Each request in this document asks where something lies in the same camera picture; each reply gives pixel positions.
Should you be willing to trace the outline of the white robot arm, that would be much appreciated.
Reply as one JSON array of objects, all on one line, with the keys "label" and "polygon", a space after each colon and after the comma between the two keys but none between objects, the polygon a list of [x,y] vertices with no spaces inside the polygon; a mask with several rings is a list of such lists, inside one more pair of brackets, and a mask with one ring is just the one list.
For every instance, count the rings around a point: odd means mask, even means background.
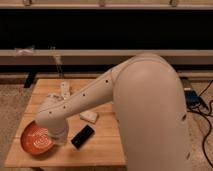
[{"label": "white robot arm", "polygon": [[192,171],[184,89],[173,67],[156,54],[126,60],[65,100],[47,97],[35,121],[60,142],[68,136],[68,117],[108,102],[127,171]]}]

